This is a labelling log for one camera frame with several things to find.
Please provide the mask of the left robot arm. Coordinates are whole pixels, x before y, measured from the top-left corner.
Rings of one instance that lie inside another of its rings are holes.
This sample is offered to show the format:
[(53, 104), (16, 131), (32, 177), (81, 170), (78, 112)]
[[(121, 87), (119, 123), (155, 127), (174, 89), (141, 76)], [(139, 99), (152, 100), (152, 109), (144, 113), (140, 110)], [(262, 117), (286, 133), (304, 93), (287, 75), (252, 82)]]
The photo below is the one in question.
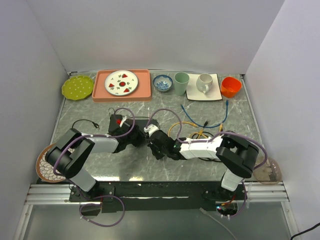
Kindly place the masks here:
[(45, 155), (54, 173), (66, 178), (81, 189), (87, 201), (94, 201), (99, 195), (99, 182), (84, 168), (90, 154), (116, 154), (128, 145), (140, 146), (145, 141), (143, 120), (126, 119), (117, 115), (111, 120), (107, 134), (90, 135), (70, 128)]

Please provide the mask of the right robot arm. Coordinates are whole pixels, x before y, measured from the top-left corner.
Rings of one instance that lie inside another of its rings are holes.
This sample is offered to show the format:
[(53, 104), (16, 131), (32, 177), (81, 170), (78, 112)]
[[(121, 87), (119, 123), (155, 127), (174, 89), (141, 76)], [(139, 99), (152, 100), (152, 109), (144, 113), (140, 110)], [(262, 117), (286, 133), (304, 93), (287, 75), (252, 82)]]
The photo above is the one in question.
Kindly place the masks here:
[(172, 139), (158, 127), (144, 128), (148, 146), (156, 159), (167, 156), (173, 160), (194, 158), (219, 159), (227, 170), (221, 179), (218, 193), (223, 199), (236, 194), (236, 188), (244, 179), (252, 176), (262, 146), (255, 140), (230, 131), (221, 131), (206, 139)]

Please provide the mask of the black network switch box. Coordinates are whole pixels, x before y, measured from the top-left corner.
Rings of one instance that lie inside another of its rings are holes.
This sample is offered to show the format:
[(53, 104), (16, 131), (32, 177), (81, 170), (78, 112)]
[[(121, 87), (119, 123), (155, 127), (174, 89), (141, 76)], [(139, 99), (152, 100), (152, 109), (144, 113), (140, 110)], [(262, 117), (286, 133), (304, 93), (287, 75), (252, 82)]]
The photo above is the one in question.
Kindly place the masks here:
[(139, 118), (135, 120), (135, 124), (138, 126), (139, 131), (142, 132), (143, 134), (145, 133), (144, 128), (147, 126), (147, 124), (155, 125), (157, 128), (160, 129), (160, 125), (157, 120), (151, 119), (150, 122), (148, 122), (149, 120), (150, 120), (149, 118)]

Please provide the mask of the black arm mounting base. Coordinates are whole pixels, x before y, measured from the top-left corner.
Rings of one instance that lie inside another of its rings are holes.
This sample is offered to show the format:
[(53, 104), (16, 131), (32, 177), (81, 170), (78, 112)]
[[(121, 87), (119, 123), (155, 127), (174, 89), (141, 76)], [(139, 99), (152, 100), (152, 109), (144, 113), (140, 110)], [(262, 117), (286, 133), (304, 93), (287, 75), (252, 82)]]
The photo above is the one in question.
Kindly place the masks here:
[(97, 190), (86, 193), (72, 187), (72, 203), (101, 204), (103, 213), (118, 211), (216, 209), (216, 203), (242, 201), (245, 189), (221, 187), (219, 181), (104, 181)]

